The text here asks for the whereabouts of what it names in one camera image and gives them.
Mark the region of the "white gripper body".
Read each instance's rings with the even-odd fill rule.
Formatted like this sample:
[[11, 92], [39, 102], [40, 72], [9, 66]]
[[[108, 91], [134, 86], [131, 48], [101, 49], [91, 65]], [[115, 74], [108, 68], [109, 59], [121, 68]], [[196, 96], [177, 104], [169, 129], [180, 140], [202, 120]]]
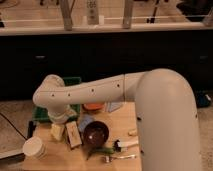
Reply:
[[77, 115], [77, 112], [69, 105], [62, 107], [51, 108], [48, 110], [48, 116], [54, 124], [64, 124], [70, 118]]

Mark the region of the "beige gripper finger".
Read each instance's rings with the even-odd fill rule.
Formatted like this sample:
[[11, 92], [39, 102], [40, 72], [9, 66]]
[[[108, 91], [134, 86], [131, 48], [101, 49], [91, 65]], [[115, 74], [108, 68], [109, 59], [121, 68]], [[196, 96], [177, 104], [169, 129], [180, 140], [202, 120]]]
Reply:
[[51, 125], [51, 135], [57, 140], [61, 141], [65, 126], [62, 124], [52, 124]]
[[76, 148], [82, 144], [81, 137], [78, 131], [77, 123], [75, 121], [66, 124], [67, 133], [71, 148]]

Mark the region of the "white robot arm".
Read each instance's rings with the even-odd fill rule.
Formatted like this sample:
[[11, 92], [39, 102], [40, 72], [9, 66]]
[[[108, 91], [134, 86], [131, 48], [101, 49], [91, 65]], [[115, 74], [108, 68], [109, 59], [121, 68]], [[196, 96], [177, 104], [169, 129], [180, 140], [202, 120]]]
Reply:
[[33, 102], [63, 122], [71, 104], [97, 102], [135, 104], [143, 171], [203, 171], [195, 96], [188, 81], [171, 69], [121, 74], [66, 86], [48, 75]]

